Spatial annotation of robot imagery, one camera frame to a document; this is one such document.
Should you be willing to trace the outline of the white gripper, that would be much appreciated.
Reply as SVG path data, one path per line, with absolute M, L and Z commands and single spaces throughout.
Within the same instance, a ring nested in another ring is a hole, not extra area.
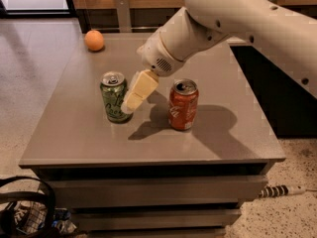
M 159 31 L 155 31 L 137 49 L 146 70 L 137 71 L 124 97 L 121 110 L 132 114 L 159 86 L 159 76 L 168 77 L 183 67 L 165 48 Z

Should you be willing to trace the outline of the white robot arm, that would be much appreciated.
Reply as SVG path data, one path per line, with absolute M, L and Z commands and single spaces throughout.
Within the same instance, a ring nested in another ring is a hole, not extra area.
M 317 96 L 317 20 L 268 0 L 184 0 L 179 9 L 138 48 L 137 72 L 122 111 L 132 113 L 167 77 L 195 54 L 231 37 L 255 48 L 312 96 Z

